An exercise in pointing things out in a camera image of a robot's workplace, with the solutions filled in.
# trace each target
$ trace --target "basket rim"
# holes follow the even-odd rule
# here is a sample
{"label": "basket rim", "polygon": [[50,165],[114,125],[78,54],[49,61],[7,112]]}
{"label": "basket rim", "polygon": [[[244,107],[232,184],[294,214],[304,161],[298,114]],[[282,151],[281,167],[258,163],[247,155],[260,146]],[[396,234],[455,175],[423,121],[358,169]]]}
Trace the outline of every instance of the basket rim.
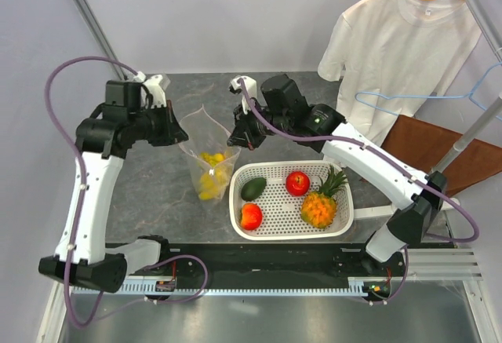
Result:
{"label": "basket rim", "polygon": [[234,212],[234,193],[235,193],[235,181],[237,180],[237,177],[247,169],[252,169],[252,168],[257,168],[257,167],[262,167],[262,166],[281,166],[281,165],[333,165],[334,168],[337,171],[343,171],[337,164],[333,164],[330,161],[326,160],[301,160],[301,161],[275,161],[275,162],[254,162],[250,164],[246,164],[244,166],[241,166],[238,168],[235,172],[234,175],[231,178],[230,181],[230,189],[228,192],[228,209],[230,210],[230,220],[232,227],[234,230],[237,232],[238,235],[241,237],[251,240],[251,241],[282,241],[282,240],[290,240],[290,239],[322,239],[322,238],[328,238],[328,237],[336,237],[339,235],[343,235],[346,231],[349,230],[349,228],[354,224],[354,201],[352,200],[352,192],[351,192],[351,187],[349,183],[347,182],[344,185],[344,188],[347,193],[347,199],[348,199],[348,209],[349,209],[349,216],[347,219],[346,225],[339,231],[337,232],[329,232],[329,233],[319,233],[319,234],[310,234],[306,236],[302,235],[285,235],[285,236],[253,236],[253,235],[247,235],[241,230],[241,227],[238,226],[237,224],[237,219],[235,216]]}

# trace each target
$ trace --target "plastic bag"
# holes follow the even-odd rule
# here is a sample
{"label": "plastic bag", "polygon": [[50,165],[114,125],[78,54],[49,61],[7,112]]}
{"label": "plastic bag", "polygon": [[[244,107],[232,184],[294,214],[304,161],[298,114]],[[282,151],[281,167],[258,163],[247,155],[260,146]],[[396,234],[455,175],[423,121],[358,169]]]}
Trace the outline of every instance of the plastic bag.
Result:
{"label": "plastic bag", "polygon": [[180,143],[187,154],[195,191],[201,200],[220,201],[230,184],[241,148],[228,147],[230,133],[212,119],[204,106],[180,120],[189,140]]}

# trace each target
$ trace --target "white basket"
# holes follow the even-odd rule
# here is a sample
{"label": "white basket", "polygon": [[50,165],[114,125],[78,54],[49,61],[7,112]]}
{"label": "white basket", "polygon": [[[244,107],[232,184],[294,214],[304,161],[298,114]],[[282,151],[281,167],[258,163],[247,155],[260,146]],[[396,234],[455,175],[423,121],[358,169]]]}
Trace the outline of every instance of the white basket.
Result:
{"label": "white basket", "polygon": [[[257,241],[318,239],[345,233],[354,221],[354,204],[348,184],[333,196],[338,208],[333,223],[326,229],[314,228],[301,220],[300,208],[304,197],[291,196],[286,191],[286,178],[295,170],[308,175],[311,189],[317,188],[321,184],[319,177],[325,180],[328,176],[329,165],[333,165],[336,171],[341,171],[341,168],[331,162],[321,160],[261,162],[238,169],[231,179],[229,195],[230,220],[235,231],[245,239]],[[263,194],[253,200],[261,208],[264,220],[258,229],[246,231],[239,224],[241,208],[247,203],[241,199],[241,188],[247,181],[257,177],[267,179]]]}

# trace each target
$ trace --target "pineapple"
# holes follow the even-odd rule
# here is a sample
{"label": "pineapple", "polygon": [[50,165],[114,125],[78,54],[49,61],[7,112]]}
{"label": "pineapple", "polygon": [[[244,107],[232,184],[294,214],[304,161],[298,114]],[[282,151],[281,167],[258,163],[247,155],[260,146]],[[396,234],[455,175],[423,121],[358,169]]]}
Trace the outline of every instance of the pineapple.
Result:
{"label": "pineapple", "polygon": [[309,192],[301,207],[301,218],[313,227],[328,228],[336,215],[336,200],[333,195],[347,182],[344,172],[335,173],[335,168],[329,166],[326,181],[321,180],[321,186],[316,192]]}

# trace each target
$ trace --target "gray wall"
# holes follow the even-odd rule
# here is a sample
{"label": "gray wall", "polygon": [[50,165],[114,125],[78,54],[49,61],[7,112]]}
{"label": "gray wall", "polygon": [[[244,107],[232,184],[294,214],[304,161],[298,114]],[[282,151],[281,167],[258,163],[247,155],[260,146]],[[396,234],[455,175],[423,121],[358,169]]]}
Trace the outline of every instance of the gray wall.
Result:
{"label": "gray wall", "polygon": [[[502,7],[500,6],[502,0],[481,0],[481,2],[489,12],[499,32],[502,32]],[[496,57],[482,37],[450,86],[447,95],[467,93],[484,74],[485,70],[496,62]],[[475,96],[477,101],[488,106],[497,98],[500,92],[502,92],[502,68],[495,68],[480,86]],[[419,110],[417,116],[436,125],[464,133],[481,113],[481,109],[477,108],[469,100],[463,99],[428,101]],[[502,122],[494,120],[478,138],[502,147]],[[502,320],[502,302],[500,302],[499,297],[500,278],[502,277],[502,261],[500,260],[500,252],[502,251],[500,245],[500,237],[502,237],[501,191],[502,174],[498,174],[458,195],[462,206],[472,214],[481,229],[479,240],[472,243],[472,246],[475,248],[476,257],[492,296],[491,301],[497,311],[498,321]],[[469,236],[471,230],[465,224],[464,219],[458,217],[456,213],[450,215],[460,222],[458,236]]]}
{"label": "gray wall", "polygon": [[[51,126],[42,90],[63,61],[100,55],[71,0],[0,0],[0,332],[33,342],[52,282],[38,259],[53,253],[66,221],[73,157]],[[65,71],[55,83],[56,113],[76,125],[103,99],[112,73],[102,64]]]}
{"label": "gray wall", "polygon": [[[89,0],[118,58],[149,72],[314,71],[359,0]],[[141,20],[131,16],[139,13]]]}

